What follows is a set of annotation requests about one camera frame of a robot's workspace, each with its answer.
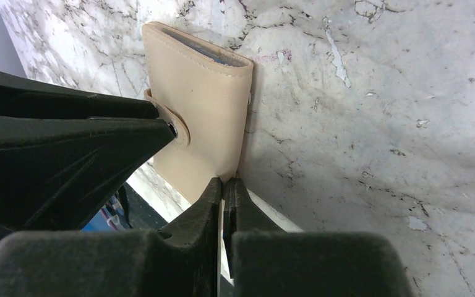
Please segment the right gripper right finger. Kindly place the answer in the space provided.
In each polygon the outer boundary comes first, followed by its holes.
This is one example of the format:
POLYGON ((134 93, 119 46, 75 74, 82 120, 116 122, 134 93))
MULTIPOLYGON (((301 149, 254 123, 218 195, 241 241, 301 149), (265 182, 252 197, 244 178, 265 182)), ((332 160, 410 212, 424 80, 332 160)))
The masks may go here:
POLYGON ((223 197, 235 296, 412 295, 400 257, 383 236, 284 231, 239 178, 226 183, 223 197))

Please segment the beige leather card holder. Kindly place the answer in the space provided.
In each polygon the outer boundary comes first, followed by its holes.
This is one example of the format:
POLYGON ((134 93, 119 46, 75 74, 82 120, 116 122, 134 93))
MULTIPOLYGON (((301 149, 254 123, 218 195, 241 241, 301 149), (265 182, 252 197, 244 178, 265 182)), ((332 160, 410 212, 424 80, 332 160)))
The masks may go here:
POLYGON ((154 157, 156 172, 188 202, 212 178, 235 176, 254 64, 160 22, 142 27, 150 86, 145 98, 176 131, 154 157))

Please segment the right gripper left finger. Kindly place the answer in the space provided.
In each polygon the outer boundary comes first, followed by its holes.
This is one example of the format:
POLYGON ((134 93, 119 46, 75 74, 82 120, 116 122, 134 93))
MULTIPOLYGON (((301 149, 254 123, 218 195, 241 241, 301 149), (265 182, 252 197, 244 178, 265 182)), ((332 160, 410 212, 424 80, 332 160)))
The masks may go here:
POLYGON ((152 230, 17 232, 0 241, 0 296, 216 296, 217 255, 152 230))

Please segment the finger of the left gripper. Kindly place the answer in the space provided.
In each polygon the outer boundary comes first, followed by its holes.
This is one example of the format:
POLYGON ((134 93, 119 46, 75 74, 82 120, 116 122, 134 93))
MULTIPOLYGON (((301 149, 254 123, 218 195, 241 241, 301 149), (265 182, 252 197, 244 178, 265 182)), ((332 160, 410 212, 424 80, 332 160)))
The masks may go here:
POLYGON ((0 72, 0 116, 33 119, 156 119, 145 100, 85 92, 0 72))
POLYGON ((83 227, 173 139, 161 119, 0 116, 0 232, 83 227))

